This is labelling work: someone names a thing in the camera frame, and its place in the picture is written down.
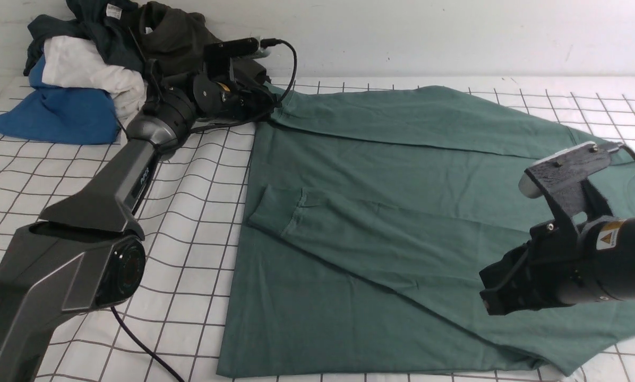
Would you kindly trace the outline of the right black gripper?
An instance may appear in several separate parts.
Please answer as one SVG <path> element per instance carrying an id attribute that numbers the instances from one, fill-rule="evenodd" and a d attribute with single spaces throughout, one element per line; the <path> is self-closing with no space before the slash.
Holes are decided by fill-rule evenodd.
<path id="1" fill-rule="evenodd" d="M 597 301 L 585 252 L 591 223 L 559 227 L 553 220 L 529 230 L 529 240 L 480 271 L 479 293 L 489 315 L 572 307 Z"/>

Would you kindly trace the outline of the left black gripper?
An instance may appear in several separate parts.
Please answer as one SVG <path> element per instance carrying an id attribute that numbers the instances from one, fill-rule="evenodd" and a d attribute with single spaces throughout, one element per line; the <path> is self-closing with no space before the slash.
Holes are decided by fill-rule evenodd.
<path id="1" fill-rule="evenodd" d="M 276 110 L 276 95 L 234 68 L 223 75 L 192 73 L 192 104 L 199 119 L 255 121 Z"/>

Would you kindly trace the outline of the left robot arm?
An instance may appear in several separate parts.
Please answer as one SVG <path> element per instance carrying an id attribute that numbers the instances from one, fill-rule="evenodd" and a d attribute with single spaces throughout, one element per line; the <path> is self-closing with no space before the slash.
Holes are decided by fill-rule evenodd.
<path id="1" fill-rule="evenodd" d="M 0 263 L 0 381 L 34 381 L 53 333 L 75 315 L 120 305 L 141 283 L 145 233 L 135 214 L 157 171 L 192 133 L 269 116 L 281 96 L 232 70 L 158 79 L 127 143 L 79 192 L 18 228 Z"/>

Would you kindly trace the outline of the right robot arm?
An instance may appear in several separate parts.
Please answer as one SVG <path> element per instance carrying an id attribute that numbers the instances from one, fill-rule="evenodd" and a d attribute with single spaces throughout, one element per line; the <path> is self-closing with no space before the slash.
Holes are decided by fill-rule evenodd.
<path id="1" fill-rule="evenodd" d="M 603 216 L 579 232 L 553 222 L 480 271 L 490 315 L 635 300 L 635 218 Z"/>

